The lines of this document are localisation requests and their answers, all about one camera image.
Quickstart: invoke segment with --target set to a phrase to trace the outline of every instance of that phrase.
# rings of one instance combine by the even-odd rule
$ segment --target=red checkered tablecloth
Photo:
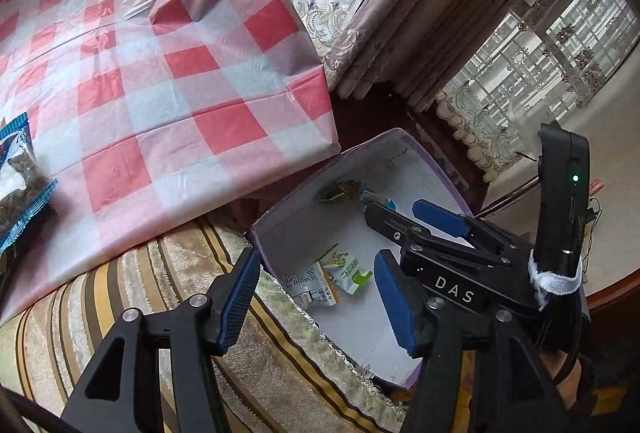
[[[56,217],[2,321],[128,248],[339,151],[290,0],[2,0],[0,115]]]

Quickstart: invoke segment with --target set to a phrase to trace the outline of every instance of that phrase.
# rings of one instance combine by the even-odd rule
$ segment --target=snack bag
[[[331,283],[317,261],[300,275],[285,276],[282,286],[302,309],[312,303],[332,306],[338,302]]]
[[[0,254],[49,201],[57,184],[36,164],[27,114],[0,129]]]
[[[349,294],[354,294],[373,274],[370,270],[360,270],[359,263],[355,256],[341,251],[337,243],[320,258],[329,279]]]
[[[330,185],[320,195],[321,202],[340,202],[351,200],[360,203],[365,208],[367,204],[378,202],[387,209],[396,210],[393,200],[371,191],[366,185],[357,180],[343,180]]]

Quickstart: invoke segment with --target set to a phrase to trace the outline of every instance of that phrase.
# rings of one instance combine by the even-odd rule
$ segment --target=blue gripper pad
[[[253,251],[242,266],[220,314],[220,332],[216,343],[223,352],[235,345],[238,340],[244,318],[254,297],[255,287],[258,285],[258,278],[260,278],[260,254]]]
[[[398,345],[412,357],[419,357],[417,327],[424,319],[424,289],[417,278],[405,275],[388,249],[376,254],[374,279]]]
[[[469,228],[465,221],[455,213],[436,206],[427,200],[417,200],[412,208],[414,217],[432,225],[454,238],[466,238]]]

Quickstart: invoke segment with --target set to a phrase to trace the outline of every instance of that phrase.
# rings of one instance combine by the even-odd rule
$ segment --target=metal screw
[[[495,313],[495,318],[502,323],[508,323],[513,316],[508,310],[498,310],[498,312]]]
[[[189,298],[189,305],[192,307],[202,307],[207,302],[204,294],[194,294]]]
[[[427,300],[427,307],[432,308],[434,310],[441,309],[444,307],[444,299],[442,298],[429,298]]]
[[[140,311],[137,308],[128,308],[122,313],[122,319],[125,321],[135,321],[139,315]]]

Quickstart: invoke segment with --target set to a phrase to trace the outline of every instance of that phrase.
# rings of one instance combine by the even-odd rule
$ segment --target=green snack package
[[[360,269],[360,261],[352,254],[341,251],[338,243],[326,251],[319,261],[331,281],[349,294],[354,294],[373,274],[370,270]]]

